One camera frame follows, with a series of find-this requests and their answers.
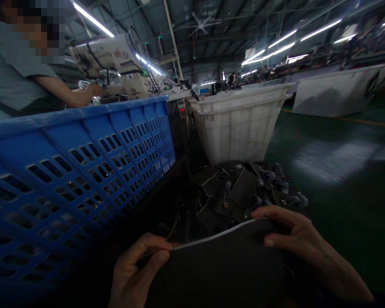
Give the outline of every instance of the yellow floor line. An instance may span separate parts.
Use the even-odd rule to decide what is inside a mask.
[[[283,108],[281,108],[281,110],[285,111],[285,112],[292,112],[291,109],[283,109]],[[373,121],[368,121],[368,120],[361,120],[361,119],[354,119],[354,118],[344,118],[344,117],[333,118],[333,119],[347,121],[347,122],[355,122],[355,123],[361,123],[361,124],[385,127],[385,123],[384,122],[373,122]]]

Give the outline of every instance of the white storage bin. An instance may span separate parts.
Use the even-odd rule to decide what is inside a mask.
[[[279,85],[273,92],[268,91],[272,87],[234,91],[232,95],[212,96],[210,102],[191,102],[198,136],[210,164],[263,160],[282,104],[290,98],[285,92],[292,86]]]
[[[203,98],[203,101],[191,102],[191,107],[206,113],[260,101],[270,101],[286,95],[288,88],[293,85],[293,83],[286,83],[258,89],[224,91],[217,95]]]
[[[283,78],[275,79],[275,80],[270,80],[270,81],[264,81],[263,83],[254,83],[252,85],[241,86],[241,88],[243,90],[248,90],[248,89],[261,88],[263,86],[274,86],[274,85],[277,85],[277,84],[281,84],[282,83],[282,79]]]
[[[362,112],[384,82],[385,64],[301,79],[292,112],[330,118]]]

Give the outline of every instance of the gray shirt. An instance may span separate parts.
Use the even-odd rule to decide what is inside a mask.
[[[44,75],[58,78],[49,65],[41,63],[35,48],[30,47],[21,35],[11,31],[10,25],[0,22],[0,104],[15,111],[51,95],[29,77]],[[9,117],[0,108],[0,119]]]

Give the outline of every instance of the factory floor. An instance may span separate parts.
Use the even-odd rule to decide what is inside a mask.
[[[290,109],[284,105],[264,160],[280,163],[312,196],[318,231],[385,294],[385,98],[345,118]]]

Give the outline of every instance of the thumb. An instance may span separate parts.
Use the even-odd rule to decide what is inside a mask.
[[[294,247],[296,247],[294,237],[277,233],[267,234],[264,237],[264,245],[266,247],[275,247],[289,251],[293,251]]]
[[[139,279],[137,287],[139,288],[140,294],[147,296],[148,289],[150,288],[151,282],[160,268],[168,261],[170,253],[166,250],[159,250],[153,254],[146,266],[138,273]]]

